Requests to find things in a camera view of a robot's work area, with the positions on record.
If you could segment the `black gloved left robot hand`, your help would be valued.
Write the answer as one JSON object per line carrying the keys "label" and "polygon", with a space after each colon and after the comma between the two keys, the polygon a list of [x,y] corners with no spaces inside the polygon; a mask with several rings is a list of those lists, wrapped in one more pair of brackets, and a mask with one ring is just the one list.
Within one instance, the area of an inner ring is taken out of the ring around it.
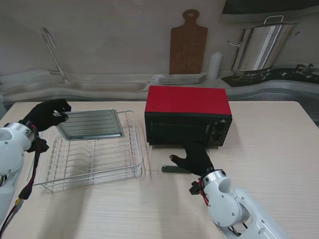
{"label": "black gloved left robot hand", "polygon": [[63,113],[70,111],[71,106],[65,99],[48,100],[37,104],[19,123],[33,125],[41,132],[65,122],[67,116]]}

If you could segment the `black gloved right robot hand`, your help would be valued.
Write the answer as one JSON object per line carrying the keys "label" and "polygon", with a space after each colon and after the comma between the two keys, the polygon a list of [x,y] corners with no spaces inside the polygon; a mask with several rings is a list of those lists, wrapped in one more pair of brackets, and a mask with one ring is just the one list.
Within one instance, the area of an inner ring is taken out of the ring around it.
{"label": "black gloved right robot hand", "polygon": [[203,145],[188,142],[182,144],[186,152],[186,158],[180,158],[176,155],[170,155],[170,160],[178,167],[188,170],[192,174],[202,176],[215,170],[211,159]]}

